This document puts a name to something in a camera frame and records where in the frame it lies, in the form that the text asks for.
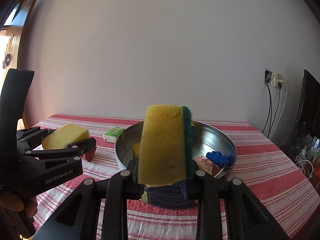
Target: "yellow sponge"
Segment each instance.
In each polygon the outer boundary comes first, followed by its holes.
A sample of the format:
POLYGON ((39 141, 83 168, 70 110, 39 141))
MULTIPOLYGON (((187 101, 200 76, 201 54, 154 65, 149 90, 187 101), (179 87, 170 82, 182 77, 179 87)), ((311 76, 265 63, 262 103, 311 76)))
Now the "yellow sponge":
POLYGON ((134 143, 132 145, 132 150, 133 150, 133 156, 135 159, 139 158, 139 152, 140 152, 140 143, 134 143))
POLYGON ((71 143, 89 138, 89 130, 68 123, 42 140, 44 150, 63 149, 71 143))
POLYGON ((159 187, 186 179, 181 106, 149 106, 140 143, 138 183, 159 187))

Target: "metal bowl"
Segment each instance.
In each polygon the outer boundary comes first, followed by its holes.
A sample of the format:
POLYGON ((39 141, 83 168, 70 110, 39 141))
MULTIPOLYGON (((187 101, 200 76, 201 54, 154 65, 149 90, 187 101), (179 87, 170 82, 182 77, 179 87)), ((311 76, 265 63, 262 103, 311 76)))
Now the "metal bowl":
MULTIPOLYGON (((237 159, 236 146, 231 139, 220 130, 201 123, 192 121, 196 127, 196 139, 192 144, 193 159, 208 152, 220 151, 223 155, 231 156, 224 170, 216 177, 226 179, 235 165, 237 159)), ((116 159, 121 170, 125 170, 129 161, 133 159, 132 145, 140 142, 143 122, 137 123, 125 129, 116 141, 116 159)))

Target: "tablecloth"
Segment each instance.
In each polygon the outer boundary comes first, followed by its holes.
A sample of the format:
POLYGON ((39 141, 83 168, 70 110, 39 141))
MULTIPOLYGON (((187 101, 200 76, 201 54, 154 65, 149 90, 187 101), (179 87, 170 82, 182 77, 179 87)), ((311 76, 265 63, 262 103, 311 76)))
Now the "tablecloth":
MULTIPOLYGON (((89 129, 97 140, 91 163, 82 160, 83 174, 37 197, 35 226, 49 218, 66 197, 86 178, 96 181, 119 172, 114 144, 103 140, 110 127, 129 127, 141 120, 55 114, 38 125, 58 128, 74 123, 89 129)), ((320 197, 301 170, 269 139, 247 122, 201 121, 230 137, 238 158, 228 180, 240 178, 265 205, 284 231, 292 238, 308 221, 320 197)), ((142 201, 128 200, 128 239, 194 239, 197 209, 173 211, 156 208, 142 201)), ((97 239, 101 238, 104 201, 101 204, 97 239)), ((221 210, 223 239, 227 239, 226 214, 221 210)))

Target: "white power socket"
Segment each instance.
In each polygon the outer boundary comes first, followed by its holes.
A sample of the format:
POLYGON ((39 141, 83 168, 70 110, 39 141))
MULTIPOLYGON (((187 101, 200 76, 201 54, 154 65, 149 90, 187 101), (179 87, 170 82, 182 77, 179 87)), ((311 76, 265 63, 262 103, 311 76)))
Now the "white power socket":
POLYGON ((272 85, 274 86, 274 87, 279 87, 278 86, 278 82, 280 81, 280 80, 282 80, 282 75, 281 74, 279 74, 279 73, 277 73, 277 72, 273 72, 272 73, 272 85))

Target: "white wall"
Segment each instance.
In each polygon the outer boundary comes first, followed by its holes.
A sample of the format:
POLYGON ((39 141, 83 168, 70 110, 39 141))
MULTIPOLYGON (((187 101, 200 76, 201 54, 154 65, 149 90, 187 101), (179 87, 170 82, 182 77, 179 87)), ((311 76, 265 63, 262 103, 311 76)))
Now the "white wall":
POLYGON ((303 69, 320 80, 320 26, 303 0, 39 0, 25 44, 31 124, 55 113, 143 117, 167 103, 262 130, 268 68, 289 88, 281 145, 303 69))

